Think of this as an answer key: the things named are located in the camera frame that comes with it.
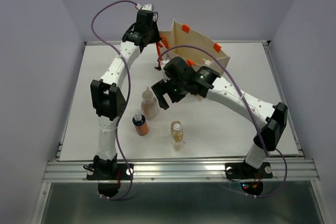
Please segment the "peach conical squeeze bottle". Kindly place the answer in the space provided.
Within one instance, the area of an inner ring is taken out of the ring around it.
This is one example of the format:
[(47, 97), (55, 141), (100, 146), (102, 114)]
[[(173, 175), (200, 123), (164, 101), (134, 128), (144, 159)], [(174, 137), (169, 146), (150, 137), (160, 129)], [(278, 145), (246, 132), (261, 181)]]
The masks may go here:
[(141, 110), (147, 120), (154, 119), (159, 113), (158, 101), (149, 87), (142, 93)]

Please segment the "cream canvas bag orange handles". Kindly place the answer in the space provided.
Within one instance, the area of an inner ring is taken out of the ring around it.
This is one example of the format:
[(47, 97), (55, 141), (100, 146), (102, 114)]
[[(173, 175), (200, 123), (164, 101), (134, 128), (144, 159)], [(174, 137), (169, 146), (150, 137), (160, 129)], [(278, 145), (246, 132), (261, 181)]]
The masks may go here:
[(162, 40), (156, 43), (160, 61), (179, 56), (197, 71), (205, 66), (203, 59), (206, 59), (212, 62), (209, 66), (211, 69), (224, 74), (223, 68), (227, 67), (230, 56), (222, 50), (222, 46), (190, 26), (173, 20), (171, 29), (160, 31), (160, 37)]

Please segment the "orange bottle blue cap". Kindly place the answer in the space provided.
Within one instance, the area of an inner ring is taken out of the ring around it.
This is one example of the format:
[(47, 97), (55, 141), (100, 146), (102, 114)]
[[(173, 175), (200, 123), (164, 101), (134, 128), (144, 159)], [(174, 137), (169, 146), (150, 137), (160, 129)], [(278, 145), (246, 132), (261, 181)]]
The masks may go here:
[(141, 113), (136, 113), (132, 119), (136, 132), (140, 136), (145, 136), (149, 132), (149, 128), (145, 116)]

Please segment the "clear amber liquid bottle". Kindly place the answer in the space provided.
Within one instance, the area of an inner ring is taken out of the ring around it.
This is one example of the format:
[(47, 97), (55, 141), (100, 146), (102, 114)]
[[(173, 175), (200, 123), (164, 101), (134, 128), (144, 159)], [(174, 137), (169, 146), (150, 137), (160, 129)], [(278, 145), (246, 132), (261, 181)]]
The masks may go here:
[(180, 121), (171, 123), (172, 146), (175, 151), (179, 151), (183, 146), (183, 127)]

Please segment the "green liquid soap bottle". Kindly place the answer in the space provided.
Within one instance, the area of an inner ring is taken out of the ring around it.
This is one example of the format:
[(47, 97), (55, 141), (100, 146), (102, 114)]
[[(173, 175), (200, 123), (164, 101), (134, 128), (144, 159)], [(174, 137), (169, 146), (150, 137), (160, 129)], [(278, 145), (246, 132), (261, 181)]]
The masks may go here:
[(203, 59), (203, 60), (204, 60), (204, 65), (205, 66), (209, 67), (211, 65), (211, 63), (212, 63), (210, 60), (206, 60), (206, 59)]

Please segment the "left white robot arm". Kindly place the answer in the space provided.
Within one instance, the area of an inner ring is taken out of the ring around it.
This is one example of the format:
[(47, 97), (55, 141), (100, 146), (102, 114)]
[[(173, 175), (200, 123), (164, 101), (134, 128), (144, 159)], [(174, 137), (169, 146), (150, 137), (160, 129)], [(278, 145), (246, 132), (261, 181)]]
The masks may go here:
[(161, 40), (156, 14), (151, 4), (138, 10), (136, 22), (122, 37), (117, 56), (100, 79), (90, 84), (92, 104), (98, 116), (99, 139), (89, 169), (106, 179), (113, 178), (117, 172), (116, 130), (128, 103), (121, 86), (125, 78), (130, 78), (130, 67), (143, 49)]

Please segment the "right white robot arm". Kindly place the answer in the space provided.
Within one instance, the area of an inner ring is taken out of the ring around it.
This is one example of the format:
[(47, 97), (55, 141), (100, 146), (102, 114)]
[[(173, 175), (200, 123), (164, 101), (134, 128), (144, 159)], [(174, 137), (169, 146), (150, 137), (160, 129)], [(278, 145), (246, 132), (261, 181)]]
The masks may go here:
[(273, 105), (242, 92), (233, 81), (227, 81), (208, 66), (194, 70), (181, 57), (164, 60), (162, 70), (163, 79), (152, 86), (160, 108), (169, 108), (165, 94), (173, 103), (190, 94), (222, 104), (256, 127), (257, 133), (241, 170), (248, 177), (258, 174), (268, 153), (275, 151), (287, 126), (288, 107), (282, 102)]

